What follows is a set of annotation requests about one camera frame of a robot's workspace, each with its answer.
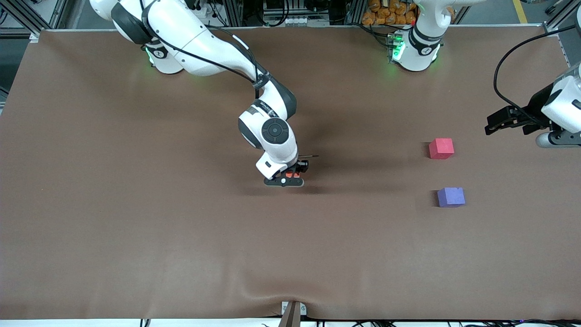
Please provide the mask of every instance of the table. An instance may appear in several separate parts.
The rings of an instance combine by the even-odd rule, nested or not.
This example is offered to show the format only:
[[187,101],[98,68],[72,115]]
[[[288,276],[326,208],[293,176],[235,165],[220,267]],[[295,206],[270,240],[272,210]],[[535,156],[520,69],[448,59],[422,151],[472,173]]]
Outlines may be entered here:
[[[164,76],[117,33],[28,46],[0,117],[0,318],[581,318],[578,149],[485,136],[540,27],[451,28],[421,73],[357,28],[237,31],[298,100],[301,189],[262,185],[231,73]],[[556,38],[505,63],[519,103]],[[456,154],[426,156],[435,137]],[[467,206],[438,208],[463,187]]]

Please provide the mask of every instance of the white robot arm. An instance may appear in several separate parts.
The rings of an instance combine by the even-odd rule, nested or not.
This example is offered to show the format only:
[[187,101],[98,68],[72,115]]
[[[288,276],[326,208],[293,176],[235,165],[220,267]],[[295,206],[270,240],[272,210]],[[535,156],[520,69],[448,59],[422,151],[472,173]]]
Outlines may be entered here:
[[255,90],[262,90],[262,95],[238,118],[238,129],[250,145],[264,150],[256,168],[264,175],[266,185],[302,186],[300,173],[307,170],[308,161],[299,160],[295,135],[286,122],[296,112],[292,92],[253,56],[215,37],[185,3],[147,1],[143,10],[139,0],[116,3],[111,18],[117,30],[128,40],[151,47],[157,59],[190,74],[209,76],[229,70],[250,80]]
[[403,68],[419,72],[428,68],[440,49],[440,41],[450,26],[452,15],[449,6],[471,6],[485,0],[414,0],[419,7],[419,17],[411,28],[397,31],[401,40],[392,59]]
[[497,94],[510,105],[488,116],[488,125],[485,127],[486,135],[509,127],[522,127],[525,135],[549,128],[550,131],[537,136],[536,143],[539,147],[581,147],[581,62],[569,68],[553,83],[535,93],[527,106],[519,107],[516,103],[502,96],[496,89],[498,68],[513,50],[537,38],[556,34],[563,30],[577,29],[577,32],[581,34],[580,21],[581,9],[578,9],[575,25],[530,38],[507,52],[496,68],[494,86]]

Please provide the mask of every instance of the metal frame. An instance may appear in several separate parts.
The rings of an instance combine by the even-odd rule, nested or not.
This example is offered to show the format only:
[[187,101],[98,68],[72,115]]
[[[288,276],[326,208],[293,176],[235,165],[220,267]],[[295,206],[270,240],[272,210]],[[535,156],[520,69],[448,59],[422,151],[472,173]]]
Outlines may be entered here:
[[28,38],[30,34],[38,37],[42,30],[55,29],[63,19],[62,12],[68,0],[57,0],[49,22],[42,18],[25,0],[0,0],[2,8],[11,15],[22,28],[2,28],[2,38]]
[[0,0],[0,7],[8,13],[13,19],[20,23],[22,27],[0,28],[0,38],[28,38],[30,30],[26,29],[24,24],[4,6],[3,0]]
[[230,27],[242,26],[243,7],[237,0],[223,0],[224,10]]
[[[289,0],[290,8],[288,8],[289,17],[292,16],[326,16],[329,15],[329,9],[324,9],[319,12],[314,12],[308,10],[304,5],[305,0]],[[263,1],[263,15],[264,17],[269,16],[285,16],[286,5],[284,8],[279,9],[269,9],[266,5],[266,1]]]
[[557,30],[559,26],[574,14],[581,0],[569,0],[549,21],[545,22],[544,28],[547,32]]
[[40,35],[41,30],[49,29],[48,23],[22,0],[0,0],[2,8],[6,10],[22,26],[33,35]]
[[8,97],[8,90],[5,89],[4,87],[0,86],[0,95],[3,97]]
[[462,19],[464,19],[464,17],[466,17],[466,14],[468,13],[468,11],[470,10],[471,7],[472,6],[466,6],[466,7],[460,8],[460,10],[458,10],[458,12],[456,13],[456,17],[454,18],[454,21],[452,22],[452,24],[455,24],[455,25],[460,24]]
[[300,327],[300,303],[289,302],[278,327]]
[[345,24],[361,23],[363,13],[365,13],[366,9],[367,9],[367,0],[351,1],[351,6],[349,6],[349,11],[345,16]]

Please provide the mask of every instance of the cable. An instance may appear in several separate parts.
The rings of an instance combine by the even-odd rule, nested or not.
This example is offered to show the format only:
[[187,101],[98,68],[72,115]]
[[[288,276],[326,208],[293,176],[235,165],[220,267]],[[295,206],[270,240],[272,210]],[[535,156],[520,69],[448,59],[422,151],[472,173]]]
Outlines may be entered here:
[[[367,33],[369,33],[369,34],[373,34],[373,33],[374,33],[373,31],[371,31],[370,29],[368,29],[367,27],[363,26],[363,25],[362,25],[362,24],[360,24],[360,23],[349,23],[349,24],[347,24],[347,25],[355,25],[355,26],[359,26],[359,27],[361,27],[361,29],[363,29],[364,31],[366,31],[366,32],[367,32]],[[412,27],[410,27],[409,29],[402,29],[402,28],[400,28],[400,27],[397,27],[397,26],[394,26],[394,25],[383,25],[383,26],[386,26],[386,27],[391,27],[391,28],[393,28],[393,29],[396,29],[396,30],[401,30],[401,31],[409,31],[409,30],[411,30],[411,29],[412,29]],[[385,36],[385,37],[386,37],[386,36],[388,36],[388,34],[387,34],[387,33],[377,33],[377,32],[375,32],[375,35],[378,35],[378,36]]]
[[383,45],[386,48],[389,48],[390,46],[386,43],[384,43],[383,41],[381,41],[380,39],[377,38],[375,32],[373,32],[373,28],[371,27],[371,25],[369,25],[369,30],[371,31],[371,35],[373,35],[373,38],[381,45]]
[[[541,320],[541,319],[529,319],[529,320],[524,320],[524,321],[519,321],[519,322],[508,322],[508,323],[503,323],[500,321],[494,321],[494,324],[499,326],[499,327],[508,327],[508,326],[518,326],[518,325],[522,325],[522,324],[545,324],[545,325],[552,325],[552,326],[556,326],[556,327],[567,327],[568,326],[568,322],[566,323],[561,323],[561,321],[546,321],[546,320]],[[482,325],[465,325],[464,327],[483,327]]]
[[140,319],[139,320],[139,327],[149,327],[149,324],[151,323],[151,319]]
[[186,55],[188,55],[188,56],[192,56],[192,57],[194,57],[194,58],[196,58],[196,59],[199,59],[199,60],[201,60],[201,61],[204,61],[204,62],[207,62],[207,63],[211,63],[212,65],[216,65],[216,66],[218,66],[218,67],[220,67],[220,68],[224,68],[225,70],[227,70],[227,71],[229,71],[229,72],[233,72],[233,73],[235,73],[235,74],[236,74],[236,75],[238,75],[238,76],[242,76],[244,79],[246,79],[246,80],[250,81],[251,83],[254,83],[254,81],[253,81],[253,80],[252,80],[250,77],[248,77],[248,76],[246,76],[246,75],[244,75],[244,74],[242,74],[242,73],[240,73],[240,72],[237,72],[236,70],[234,70],[234,69],[231,69],[230,67],[226,67],[226,66],[224,66],[224,65],[222,65],[222,64],[220,64],[220,63],[217,63],[217,62],[215,62],[215,61],[211,61],[210,59],[206,59],[206,58],[200,57],[200,56],[198,56],[198,55],[192,54],[192,53],[190,53],[190,52],[188,52],[188,51],[186,51],[186,50],[182,50],[182,49],[180,49],[180,48],[176,47],[175,45],[172,45],[172,44],[170,44],[170,43],[169,43],[169,42],[167,42],[166,40],[162,39],[162,38],[161,38],[159,35],[157,35],[156,33],[154,33],[154,32],[152,32],[152,33],[154,34],[154,36],[155,36],[156,38],[158,38],[158,39],[159,39],[159,41],[161,41],[161,42],[165,43],[165,44],[166,44],[168,47],[172,48],[173,50],[179,51],[179,52],[181,52],[181,53],[183,53],[183,54],[186,54]]
[[503,62],[506,60],[506,58],[513,53],[516,49],[520,48],[521,46],[532,42],[534,40],[538,40],[539,38],[543,38],[546,36],[550,36],[550,35],[554,35],[563,31],[568,31],[568,30],[572,30],[575,28],[575,25],[571,25],[568,27],[564,27],[562,29],[559,30],[554,30],[552,32],[547,32],[547,33],[543,33],[541,35],[537,35],[535,37],[529,38],[525,41],[520,42],[519,44],[515,45],[512,49],[508,50],[508,52],[500,59],[500,61],[498,62],[498,65],[496,66],[496,70],[494,71],[494,80],[493,80],[493,85],[494,85],[494,92],[496,93],[496,95],[498,95],[498,97],[500,97],[501,99],[503,99],[506,103],[512,105],[513,107],[515,107],[517,110],[519,110],[522,114],[524,114],[528,119],[530,119],[532,122],[534,122],[535,124],[539,125],[542,129],[545,128],[546,126],[544,126],[543,124],[541,124],[541,122],[530,116],[527,112],[525,112],[519,105],[517,105],[516,103],[514,103],[512,100],[510,100],[509,98],[505,97],[499,90],[497,87],[497,79],[498,79],[498,70],[500,69],[500,66],[503,64]]
[[220,23],[222,23],[222,25],[224,25],[223,27],[228,27],[228,24],[226,24],[226,21],[224,20],[224,18],[222,18],[222,15],[220,14],[220,11],[216,7],[215,0],[210,0],[210,2],[208,2],[208,3],[210,4],[210,7],[212,8],[212,11],[216,14],[216,17],[218,18],[218,20],[220,21]]
[[8,12],[4,11],[4,9],[0,8],[0,19],[2,21],[0,21],[0,25],[4,24],[4,22],[6,21],[6,18],[8,18]]
[[[255,4],[256,4],[256,3],[257,3],[257,4],[260,4],[260,2],[261,2],[261,0],[257,0],[257,1],[255,2]],[[282,17],[281,17],[281,19],[280,19],[280,21],[279,21],[278,23],[276,23],[276,24],[274,24],[274,25],[270,25],[269,23],[266,23],[266,22],[265,22],[265,21],[264,21],[264,20],[263,20],[263,19],[260,17],[260,14],[259,14],[259,12],[260,12],[260,11],[264,12],[264,10],[262,9],[262,7],[259,7],[259,6],[256,6],[256,7],[257,7],[257,10],[256,10],[256,12],[255,12],[255,14],[256,14],[256,19],[258,19],[258,21],[259,21],[259,22],[260,22],[262,25],[264,25],[264,26],[277,27],[277,26],[281,25],[282,23],[284,23],[284,22],[286,21],[286,19],[289,17],[289,14],[291,13],[291,5],[289,4],[289,0],[285,0],[284,4],[283,4],[283,6],[282,6]]]
[[[222,32],[230,35],[233,39],[235,39],[237,42],[240,43],[240,41],[238,41],[237,37],[234,37],[234,34],[232,34],[228,30],[223,29],[222,27],[212,26],[212,25],[206,25],[206,27],[208,27],[210,29],[216,29],[216,30],[222,31]],[[252,50],[250,50],[250,48],[247,49],[245,47],[245,44],[241,44],[241,45],[242,45],[242,47],[244,47],[244,49],[246,49],[246,51],[248,51],[248,54],[250,55],[250,58],[252,60],[252,64],[254,65],[254,80],[258,81],[258,63],[256,62],[256,57],[254,57],[254,53],[252,53]],[[259,97],[258,90],[255,90],[254,97],[258,99],[258,97]]]

